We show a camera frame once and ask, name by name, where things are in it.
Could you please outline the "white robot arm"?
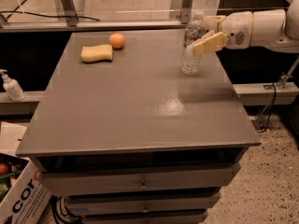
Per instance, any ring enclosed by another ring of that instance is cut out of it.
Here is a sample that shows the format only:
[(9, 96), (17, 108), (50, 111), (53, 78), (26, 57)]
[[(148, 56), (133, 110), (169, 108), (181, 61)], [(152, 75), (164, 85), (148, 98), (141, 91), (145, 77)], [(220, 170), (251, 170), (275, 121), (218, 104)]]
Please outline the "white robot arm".
[(228, 16), (205, 16), (206, 33), (187, 46), (187, 55), (227, 49), (263, 47), (275, 52), (299, 52), (299, 0), (287, 10), (235, 12)]

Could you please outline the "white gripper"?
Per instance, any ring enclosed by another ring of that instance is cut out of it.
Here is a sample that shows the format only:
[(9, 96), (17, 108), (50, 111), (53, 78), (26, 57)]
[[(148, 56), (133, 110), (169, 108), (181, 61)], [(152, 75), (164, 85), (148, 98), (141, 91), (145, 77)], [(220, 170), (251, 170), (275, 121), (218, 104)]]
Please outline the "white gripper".
[(205, 35), (186, 48), (190, 57), (227, 49), (246, 49), (250, 44), (253, 13), (249, 11), (232, 13), (229, 16), (205, 16)]

